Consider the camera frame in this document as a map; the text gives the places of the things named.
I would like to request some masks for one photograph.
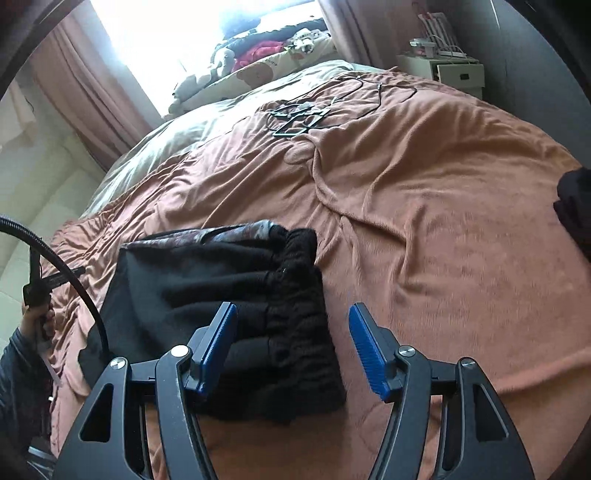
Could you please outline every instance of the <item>pink curtain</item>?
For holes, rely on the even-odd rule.
[[[389,69],[408,41],[421,36],[417,17],[424,1],[317,0],[335,41],[347,61]]]
[[[30,63],[41,90],[105,170],[152,130],[72,14]]]

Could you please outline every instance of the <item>braided black hose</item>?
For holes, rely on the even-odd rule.
[[[29,247],[36,250],[42,257],[47,259],[54,267],[56,267],[70,282],[74,290],[78,292],[80,298],[88,307],[90,314],[95,320],[96,328],[99,331],[101,354],[103,356],[109,355],[109,341],[107,340],[107,332],[105,324],[100,317],[100,313],[96,305],[86,292],[85,288],[80,283],[80,280],[74,275],[70,267],[57,255],[41,238],[31,232],[27,227],[21,225],[10,218],[0,215],[0,232],[12,235],[19,240],[25,242]]]

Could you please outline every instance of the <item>white drawer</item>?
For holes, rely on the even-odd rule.
[[[484,65],[458,63],[437,65],[439,81],[458,90],[483,88]]]

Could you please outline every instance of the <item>human hand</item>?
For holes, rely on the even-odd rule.
[[[18,329],[27,340],[35,342],[37,322],[42,321],[43,316],[46,318],[46,321],[43,324],[43,330],[49,338],[53,337],[56,313],[53,310],[51,302],[39,305],[38,307],[27,307],[23,303],[21,310],[22,320]]]

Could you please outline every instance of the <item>silver screw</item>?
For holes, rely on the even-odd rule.
[[[476,365],[476,362],[474,360],[472,360],[472,358],[462,358],[462,361],[460,362],[460,364],[466,368],[474,368]]]
[[[413,356],[415,353],[417,353],[417,351],[410,345],[402,345],[398,349],[398,353],[400,353],[402,356]]]
[[[111,360],[110,365],[113,370],[123,368],[125,366],[125,358],[123,358],[122,356],[118,356],[117,358]]]
[[[170,351],[172,356],[176,356],[179,358],[187,355],[188,352],[189,352],[189,347],[187,345],[174,346],[173,349]]]

